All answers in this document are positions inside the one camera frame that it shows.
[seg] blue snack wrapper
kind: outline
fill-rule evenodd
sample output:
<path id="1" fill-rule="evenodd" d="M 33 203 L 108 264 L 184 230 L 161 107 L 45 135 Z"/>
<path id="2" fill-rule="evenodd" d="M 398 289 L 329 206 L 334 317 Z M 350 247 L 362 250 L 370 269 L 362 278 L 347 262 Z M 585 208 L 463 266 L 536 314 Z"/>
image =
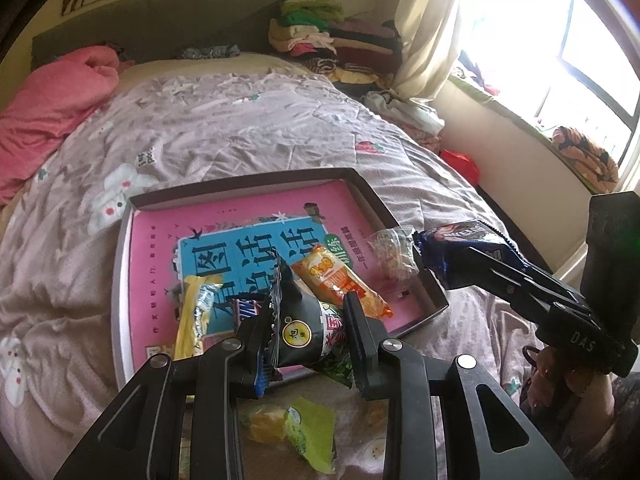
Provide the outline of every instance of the blue snack wrapper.
<path id="1" fill-rule="evenodd" d="M 426 269 L 433 271 L 447 290 L 472 285 L 466 273 L 457 272 L 455 257 L 473 247 L 517 270 L 529 263 L 515 245 L 496 229 L 479 220 L 468 220 L 414 233 L 414 243 Z"/>
<path id="2" fill-rule="evenodd" d="M 260 312 L 260 303 L 255 300 L 240 300 L 233 298 L 232 300 L 234 314 L 236 315 L 236 328 L 240 326 L 248 317 L 257 316 Z"/>

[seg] stack of clothes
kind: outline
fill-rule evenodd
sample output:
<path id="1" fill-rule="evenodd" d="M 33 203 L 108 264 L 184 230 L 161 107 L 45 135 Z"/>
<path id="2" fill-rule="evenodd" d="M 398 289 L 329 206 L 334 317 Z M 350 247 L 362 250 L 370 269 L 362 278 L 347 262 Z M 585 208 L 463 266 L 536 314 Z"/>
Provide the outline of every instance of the stack of clothes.
<path id="1" fill-rule="evenodd" d="M 269 43 L 284 57 L 317 74 L 336 70 L 338 57 L 327 30 L 328 20 L 342 20 L 342 6 L 331 0 L 282 4 L 281 17 L 271 20 Z"/>
<path id="2" fill-rule="evenodd" d="M 338 55 L 338 69 L 330 76 L 346 93 L 360 97 L 389 88 L 402 64 L 402 44 L 393 21 L 382 25 L 357 18 L 333 20 L 329 34 Z"/>

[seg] snack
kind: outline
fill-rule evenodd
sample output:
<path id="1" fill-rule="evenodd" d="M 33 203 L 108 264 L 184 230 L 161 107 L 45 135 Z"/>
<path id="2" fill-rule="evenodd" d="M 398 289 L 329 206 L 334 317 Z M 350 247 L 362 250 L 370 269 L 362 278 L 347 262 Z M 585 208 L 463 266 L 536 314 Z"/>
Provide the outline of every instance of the snack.
<path id="1" fill-rule="evenodd" d="M 382 229 L 368 239 L 382 275 L 395 282 L 404 282 L 419 272 L 414 261 L 412 230 L 410 226 Z"/>
<path id="2" fill-rule="evenodd" d="M 249 438 L 261 444 L 279 444 L 284 440 L 286 411 L 268 404 L 249 415 Z"/>
<path id="3" fill-rule="evenodd" d="M 454 256 L 473 247 L 518 270 L 527 267 L 515 245 L 503 234 L 479 220 L 468 220 L 414 233 L 424 266 L 431 269 L 447 289 L 473 285 L 467 273 L 458 269 Z"/>
<path id="4" fill-rule="evenodd" d="M 248 317 L 257 316 L 260 312 L 260 303 L 256 300 L 241 300 L 240 298 L 230 298 L 236 316 L 236 328 L 240 326 L 243 320 Z"/>
<path id="5" fill-rule="evenodd" d="M 216 293 L 222 288 L 222 276 L 187 276 L 184 282 L 187 284 L 187 291 L 175 339 L 174 360 L 200 355 L 205 351 L 203 339 L 209 327 Z M 231 330 L 215 336 L 222 340 L 233 333 Z"/>
<path id="6" fill-rule="evenodd" d="M 371 290 L 349 267 L 320 244 L 292 266 L 321 301 L 342 306 L 344 295 L 354 291 L 360 298 L 366 316 L 379 319 L 393 315 L 388 303 L 378 293 Z"/>
<path id="7" fill-rule="evenodd" d="M 270 291 L 274 336 L 269 354 L 273 367 L 303 365 L 351 387 L 353 371 L 342 309 L 318 301 L 276 253 Z"/>
<path id="8" fill-rule="evenodd" d="M 335 473 L 335 410 L 298 397 L 287 410 L 285 434 L 309 465 L 321 473 Z"/>

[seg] green cloth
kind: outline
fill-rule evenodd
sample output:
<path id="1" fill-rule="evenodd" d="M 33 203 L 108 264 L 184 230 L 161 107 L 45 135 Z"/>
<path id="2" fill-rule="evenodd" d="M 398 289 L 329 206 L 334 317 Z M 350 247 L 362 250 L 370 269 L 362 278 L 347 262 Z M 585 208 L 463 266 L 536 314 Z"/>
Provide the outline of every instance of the green cloth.
<path id="1" fill-rule="evenodd" d="M 289 441 L 313 469 L 334 474 L 334 410 L 298 397 L 287 410 L 284 427 Z"/>
<path id="2" fill-rule="evenodd" d="M 318 18 L 314 13 L 306 9 L 288 12 L 281 16 L 278 22 L 283 27 L 292 27 L 293 25 L 313 25 L 317 27 L 320 32 L 324 32 L 329 29 L 329 24 L 326 20 Z"/>
<path id="3" fill-rule="evenodd" d="M 282 14 L 289 14 L 295 10 L 308 10 L 322 20 L 344 20 L 344 10 L 341 4 L 331 0 L 303 0 L 302 2 L 284 2 L 280 6 Z"/>

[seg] orange snack bag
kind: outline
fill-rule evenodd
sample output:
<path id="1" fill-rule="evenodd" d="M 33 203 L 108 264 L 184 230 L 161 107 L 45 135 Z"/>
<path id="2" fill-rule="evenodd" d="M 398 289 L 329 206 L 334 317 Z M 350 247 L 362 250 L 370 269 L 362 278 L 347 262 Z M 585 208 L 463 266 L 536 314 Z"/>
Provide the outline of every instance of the orange snack bag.
<path id="1" fill-rule="evenodd" d="M 316 298 L 325 303 L 342 306 L 347 292 L 356 292 L 365 316 L 379 319 L 393 316 L 388 303 L 371 290 L 342 260 L 322 245 L 291 266 Z"/>

